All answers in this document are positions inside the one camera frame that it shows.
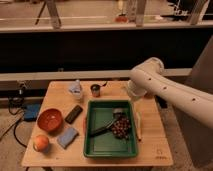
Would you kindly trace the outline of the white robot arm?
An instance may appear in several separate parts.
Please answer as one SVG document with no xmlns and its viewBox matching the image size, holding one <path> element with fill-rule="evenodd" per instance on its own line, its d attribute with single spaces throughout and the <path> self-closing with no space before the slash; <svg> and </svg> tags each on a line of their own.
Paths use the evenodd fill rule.
<svg viewBox="0 0 213 171">
<path fill-rule="evenodd" d="M 130 70 L 127 91 L 133 97 L 147 92 L 169 101 L 178 109 L 213 129 L 213 95 L 171 81 L 162 75 L 163 62 L 151 57 Z"/>
</svg>

